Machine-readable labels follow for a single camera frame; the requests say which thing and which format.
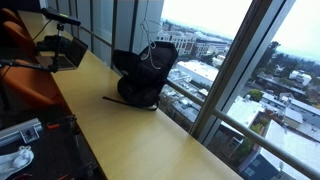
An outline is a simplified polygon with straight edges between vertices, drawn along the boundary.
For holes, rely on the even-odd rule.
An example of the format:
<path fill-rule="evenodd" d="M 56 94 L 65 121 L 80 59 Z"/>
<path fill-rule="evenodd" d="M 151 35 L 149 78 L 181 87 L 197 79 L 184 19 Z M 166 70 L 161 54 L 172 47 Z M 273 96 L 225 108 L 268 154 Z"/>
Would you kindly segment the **black backpack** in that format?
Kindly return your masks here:
<path fill-rule="evenodd" d="M 160 93 L 178 51 L 173 43 L 155 41 L 155 48 L 147 46 L 140 54 L 115 50 L 112 61 L 121 72 L 117 91 L 127 106 L 154 111 L 159 106 Z"/>

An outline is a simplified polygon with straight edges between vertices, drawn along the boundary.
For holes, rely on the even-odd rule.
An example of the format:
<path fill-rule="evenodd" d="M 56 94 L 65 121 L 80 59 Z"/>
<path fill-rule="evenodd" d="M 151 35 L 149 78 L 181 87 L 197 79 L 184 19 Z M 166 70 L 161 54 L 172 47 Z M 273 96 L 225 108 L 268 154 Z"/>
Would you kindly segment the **metal window railing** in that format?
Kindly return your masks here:
<path fill-rule="evenodd" d="M 213 126 L 225 121 L 258 145 L 312 180 L 320 174 L 226 114 L 240 80 L 251 71 L 253 58 L 274 36 L 270 28 L 241 28 L 192 132 L 187 133 L 163 112 L 138 110 L 103 100 L 113 95 L 109 70 L 96 72 L 84 98 L 78 124 L 99 166 L 112 180 L 237 179 L 239 176 L 202 143 Z"/>

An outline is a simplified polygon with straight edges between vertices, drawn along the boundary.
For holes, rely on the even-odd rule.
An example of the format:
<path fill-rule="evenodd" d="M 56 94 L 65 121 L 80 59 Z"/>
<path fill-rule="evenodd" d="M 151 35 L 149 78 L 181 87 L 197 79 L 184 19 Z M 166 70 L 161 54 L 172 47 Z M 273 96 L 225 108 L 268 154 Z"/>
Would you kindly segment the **open laptop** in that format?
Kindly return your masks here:
<path fill-rule="evenodd" d="M 51 72 L 77 69 L 88 49 L 88 45 L 74 37 L 63 56 L 37 56 L 39 64 Z"/>

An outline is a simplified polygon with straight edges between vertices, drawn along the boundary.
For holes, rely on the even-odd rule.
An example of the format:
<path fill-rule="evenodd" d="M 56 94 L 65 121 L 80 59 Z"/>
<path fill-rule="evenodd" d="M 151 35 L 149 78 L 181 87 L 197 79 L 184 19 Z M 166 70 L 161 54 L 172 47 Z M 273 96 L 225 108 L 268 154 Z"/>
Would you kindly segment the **orange chair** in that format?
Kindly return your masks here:
<path fill-rule="evenodd" d="M 26 30 L 21 18 L 8 8 L 2 8 L 1 14 L 4 16 L 4 29 L 8 32 L 14 42 L 30 58 L 38 55 L 37 47 L 30 34 Z"/>
<path fill-rule="evenodd" d="M 65 105 L 63 95 L 49 72 L 5 66 L 1 80 L 31 108 Z"/>

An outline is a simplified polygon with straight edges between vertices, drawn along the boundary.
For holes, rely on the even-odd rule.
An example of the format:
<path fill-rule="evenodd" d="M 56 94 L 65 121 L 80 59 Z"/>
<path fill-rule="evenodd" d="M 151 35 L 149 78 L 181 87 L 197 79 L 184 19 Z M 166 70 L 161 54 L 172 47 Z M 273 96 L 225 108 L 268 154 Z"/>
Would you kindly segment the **white cloth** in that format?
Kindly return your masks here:
<path fill-rule="evenodd" d="M 16 152 L 0 156 L 0 180 L 27 167 L 34 159 L 30 146 L 20 146 Z"/>

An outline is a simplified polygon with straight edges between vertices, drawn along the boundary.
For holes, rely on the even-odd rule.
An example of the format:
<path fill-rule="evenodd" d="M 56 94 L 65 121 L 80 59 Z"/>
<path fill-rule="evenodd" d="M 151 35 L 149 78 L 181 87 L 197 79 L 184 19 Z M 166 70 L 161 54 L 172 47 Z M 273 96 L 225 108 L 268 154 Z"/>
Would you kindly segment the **red handled clamp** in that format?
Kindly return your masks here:
<path fill-rule="evenodd" d="M 72 127 L 72 124 L 77 120 L 75 115 L 68 115 L 58 118 L 56 120 L 50 121 L 46 124 L 47 129 L 68 129 Z"/>

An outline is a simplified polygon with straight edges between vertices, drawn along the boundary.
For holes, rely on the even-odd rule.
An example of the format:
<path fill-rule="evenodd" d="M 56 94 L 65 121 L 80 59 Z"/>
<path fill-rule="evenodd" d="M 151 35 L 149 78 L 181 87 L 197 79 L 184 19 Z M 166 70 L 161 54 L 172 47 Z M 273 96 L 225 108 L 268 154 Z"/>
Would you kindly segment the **aluminium rail bracket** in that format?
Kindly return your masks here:
<path fill-rule="evenodd" d="M 38 118 L 1 130 L 0 147 L 18 140 L 23 140 L 25 144 L 29 144 L 40 138 L 39 131 L 41 130 L 42 124 Z"/>

